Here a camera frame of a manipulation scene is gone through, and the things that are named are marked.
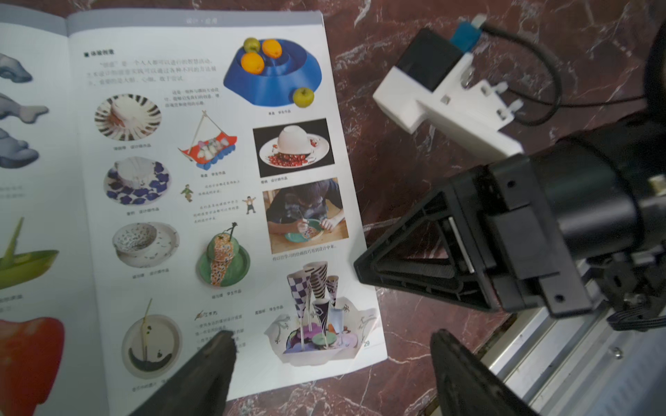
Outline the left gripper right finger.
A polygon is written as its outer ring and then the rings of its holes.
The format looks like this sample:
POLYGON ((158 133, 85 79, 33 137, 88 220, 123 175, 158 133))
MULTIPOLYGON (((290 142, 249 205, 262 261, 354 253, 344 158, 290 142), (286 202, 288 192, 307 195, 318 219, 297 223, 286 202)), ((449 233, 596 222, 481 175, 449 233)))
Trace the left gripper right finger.
POLYGON ((447 330, 432 334, 430 350, 442 414, 536 414, 447 330))

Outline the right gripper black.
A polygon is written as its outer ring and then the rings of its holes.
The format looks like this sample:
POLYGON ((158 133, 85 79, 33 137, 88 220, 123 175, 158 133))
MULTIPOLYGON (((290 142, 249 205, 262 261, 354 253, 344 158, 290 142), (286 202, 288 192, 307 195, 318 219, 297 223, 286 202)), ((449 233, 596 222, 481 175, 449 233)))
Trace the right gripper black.
POLYGON ((544 307, 553 318, 592 312, 584 286, 529 157, 476 166, 430 192, 353 263, 358 280, 490 312, 544 307), (445 258, 397 249, 420 230, 438 233, 445 258))

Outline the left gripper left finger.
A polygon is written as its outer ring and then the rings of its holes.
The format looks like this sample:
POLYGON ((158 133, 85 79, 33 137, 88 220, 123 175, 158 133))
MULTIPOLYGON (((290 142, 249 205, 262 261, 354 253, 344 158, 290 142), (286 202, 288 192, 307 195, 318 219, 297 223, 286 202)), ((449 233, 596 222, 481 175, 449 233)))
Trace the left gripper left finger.
POLYGON ((222 415, 237 360, 233 333, 218 332, 134 415, 222 415))

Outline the yellow art textbook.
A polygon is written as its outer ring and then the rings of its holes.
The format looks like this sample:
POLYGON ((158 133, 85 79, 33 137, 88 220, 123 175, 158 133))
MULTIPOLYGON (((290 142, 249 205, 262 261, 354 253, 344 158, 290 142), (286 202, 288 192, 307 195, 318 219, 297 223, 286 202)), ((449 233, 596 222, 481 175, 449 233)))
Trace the yellow art textbook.
POLYGON ((387 357, 320 11, 1 8, 1 412, 225 402, 387 357))

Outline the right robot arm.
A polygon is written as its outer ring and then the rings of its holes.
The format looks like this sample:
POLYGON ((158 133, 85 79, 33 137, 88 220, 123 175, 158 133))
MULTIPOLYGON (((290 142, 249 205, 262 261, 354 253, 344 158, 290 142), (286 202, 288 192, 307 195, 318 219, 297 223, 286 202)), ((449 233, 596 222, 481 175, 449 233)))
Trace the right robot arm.
POLYGON ((451 39, 417 33, 374 100, 403 130, 428 121, 483 164, 444 180, 357 258, 359 281, 488 312, 544 307, 561 319, 593 312, 593 280, 612 329, 662 329, 664 31, 645 66, 644 109, 534 155, 502 133, 522 105, 503 102, 506 84, 463 84, 482 34, 523 45, 553 70, 540 48, 482 15, 451 39))

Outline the aluminium front rail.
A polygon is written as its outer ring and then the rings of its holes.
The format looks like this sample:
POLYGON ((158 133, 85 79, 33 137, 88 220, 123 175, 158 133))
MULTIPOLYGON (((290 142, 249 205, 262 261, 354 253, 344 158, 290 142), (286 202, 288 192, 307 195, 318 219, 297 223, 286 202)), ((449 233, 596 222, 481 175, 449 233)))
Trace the aluminium front rail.
POLYGON ((482 363, 540 415, 663 415, 665 331, 615 331, 603 289, 642 301, 638 274, 622 263, 584 267, 595 309, 556 320, 547 309, 521 312, 482 355, 482 363))

